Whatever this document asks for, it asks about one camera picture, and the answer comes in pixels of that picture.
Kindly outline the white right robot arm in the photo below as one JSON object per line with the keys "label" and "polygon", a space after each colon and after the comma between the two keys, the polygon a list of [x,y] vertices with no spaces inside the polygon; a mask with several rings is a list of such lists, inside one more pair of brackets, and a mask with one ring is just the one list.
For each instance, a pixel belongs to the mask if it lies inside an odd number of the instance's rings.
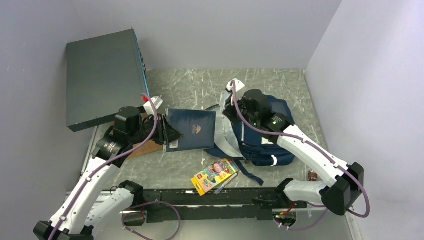
{"label": "white right robot arm", "polygon": [[229,89],[221,93],[222,135],[229,146],[255,166],[286,166],[294,158],[309,166],[321,178],[316,183],[286,178],[276,188],[276,203],[287,208],[293,202],[316,203],[342,216],[352,211],[363,196],[365,212],[371,211],[364,187],[364,168],[348,164],[312,141],[292,117],[274,112],[269,97],[258,89],[244,96]]}

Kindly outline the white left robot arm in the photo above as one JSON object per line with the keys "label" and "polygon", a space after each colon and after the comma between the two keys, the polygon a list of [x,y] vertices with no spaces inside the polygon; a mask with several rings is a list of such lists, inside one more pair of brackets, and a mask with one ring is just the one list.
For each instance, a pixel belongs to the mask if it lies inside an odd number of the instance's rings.
{"label": "white left robot arm", "polygon": [[115,115],[114,125],[100,139],[75,188],[59,210],[47,221],[39,221],[33,233],[39,240],[94,240],[112,217],[125,210],[142,211],[149,205],[175,207],[165,201],[148,198],[144,188],[130,180],[122,182],[114,193],[95,206],[106,182],[116,174],[127,157],[158,134],[161,117],[152,103],[143,106],[152,118],[147,125],[137,107],[123,107]]}

